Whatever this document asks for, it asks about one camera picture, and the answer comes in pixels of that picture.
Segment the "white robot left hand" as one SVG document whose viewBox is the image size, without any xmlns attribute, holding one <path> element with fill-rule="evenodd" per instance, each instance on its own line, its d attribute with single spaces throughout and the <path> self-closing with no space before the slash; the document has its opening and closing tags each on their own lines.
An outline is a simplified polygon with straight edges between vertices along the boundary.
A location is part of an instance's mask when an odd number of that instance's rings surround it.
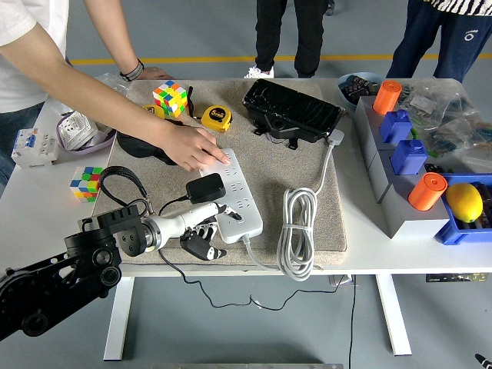
<svg viewBox="0 0 492 369">
<path fill-rule="evenodd" d="M 212 261 L 224 257 L 227 252 L 210 245 L 206 238 L 199 237 L 195 228 L 203 221 L 213 218 L 216 214 L 226 214 L 234 220 L 244 218 L 226 204 L 206 202 L 195 204 L 175 214 L 166 216 L 149 215 L 142 220 L 148 229 L 146 232 L 147 251 L 161 249 L 170 238 L 183 238 L 183 248 L 190 254 L 203 261 Z"/>
</svg>

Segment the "person's left hand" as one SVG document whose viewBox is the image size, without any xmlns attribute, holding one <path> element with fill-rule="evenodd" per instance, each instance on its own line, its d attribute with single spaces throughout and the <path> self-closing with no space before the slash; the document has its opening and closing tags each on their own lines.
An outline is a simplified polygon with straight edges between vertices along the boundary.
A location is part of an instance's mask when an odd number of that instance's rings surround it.
<svg viewBox="0 0 492 369">
<path fill-rule="evenodd" d="M 174 77 L 158 67 L 144 67 L 137 80 L 172 80 Z"/>
</svg>

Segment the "person's right hand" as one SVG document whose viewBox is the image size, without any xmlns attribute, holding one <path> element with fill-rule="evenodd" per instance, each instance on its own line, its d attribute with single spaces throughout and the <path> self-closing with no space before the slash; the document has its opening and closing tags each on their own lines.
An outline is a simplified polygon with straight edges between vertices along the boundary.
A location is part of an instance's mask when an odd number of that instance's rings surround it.
<svg viewBox="0 0 492 369">
<path fill-rule="evenodd" d="M 172 125 L 166 130 L 161 148 L 177 165 L 196 171 L 216 161 L 228 165 L 228 156 L 217 146 L 215 136 L 203 128 Z"/>
</svg>

